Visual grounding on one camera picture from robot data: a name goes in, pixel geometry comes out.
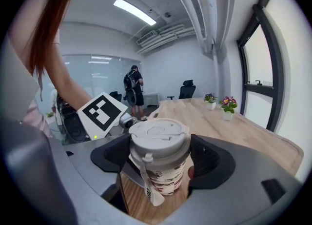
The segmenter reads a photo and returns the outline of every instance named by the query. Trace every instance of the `long red hair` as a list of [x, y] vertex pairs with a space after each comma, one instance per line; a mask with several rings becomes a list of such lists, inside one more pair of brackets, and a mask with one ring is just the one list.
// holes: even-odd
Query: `long red hair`
[[46, 6], [36, 26], [30, 50], [31, 74], [44, 73], [44, 64], [48, 59], [53, 40], [62, 22], [70, 0], [47, 0]]

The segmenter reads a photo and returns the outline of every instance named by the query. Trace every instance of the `white flower pot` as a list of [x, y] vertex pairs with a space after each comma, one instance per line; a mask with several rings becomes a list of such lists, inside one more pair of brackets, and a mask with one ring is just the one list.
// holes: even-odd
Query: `white flower pot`
[[227, 112], [223, 111], [222, 117], [226, 121], [231, 121], [233, 114], [230, 111], [227, 111]]
[[214, 109], [215, 109], [215, 102], [213, 102], [213, 103], [207, 103], [207, 108], [208, 108], [209, 110], [214, 110]]

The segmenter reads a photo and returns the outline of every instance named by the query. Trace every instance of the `fluorescent light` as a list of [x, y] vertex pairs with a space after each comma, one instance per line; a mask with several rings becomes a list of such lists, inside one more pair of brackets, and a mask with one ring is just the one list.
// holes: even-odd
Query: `fluorescent light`
[[95, 56], [92, 56], [91, 58], [92, 58], [92, 59], [106, 59], [106, 60], [112, 60], [112, 58], [95, 57]]
[[143, 21], [147, 22], [149, 25], [156, 24], [156, 21], [148, 16], [146, 13], [142, 12], [134, 5], [131, 5], [127, 1], [124, 0], [116, 0], [114, 6], [117, 6], [127, 12], [132, 13], [133, 15], [137, 16], [138, 18], [142, 19]]
[[109, 62], [88, 61], [88, 63], [105, 63], [105, 64], [108, 64]]
[[105, 76], [92, 76], [94, 79], [107, 79], [108, 77]]

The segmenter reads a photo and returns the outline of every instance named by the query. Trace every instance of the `air vent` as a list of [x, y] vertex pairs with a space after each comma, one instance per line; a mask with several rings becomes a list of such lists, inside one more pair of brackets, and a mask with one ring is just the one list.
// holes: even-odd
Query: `air vent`
[[138, 41], [136, 41], [137, 45], [144, 44], [148, 40], [154, 38], [157, 36], [157, 32], [155, 30], [150, 31], [148, 34], [144, 35], [142, 38], [140, 38]]

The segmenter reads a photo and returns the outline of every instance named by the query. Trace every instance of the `office chair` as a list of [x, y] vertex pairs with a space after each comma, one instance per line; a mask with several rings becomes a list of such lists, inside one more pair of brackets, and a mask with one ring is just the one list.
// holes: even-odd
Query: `office chair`
[[196, 89], [196, 86], [193, 85], [193, 80], [186, 80], [184, 81], [183, 85], [184, 86], [180, 88], [179, 99], [192, 98]]
[[122, 94], [118, 94], [118, 91], [113, 91], [109, 94], [111, 97], [115, 98], [117, 101], [121, 101]]

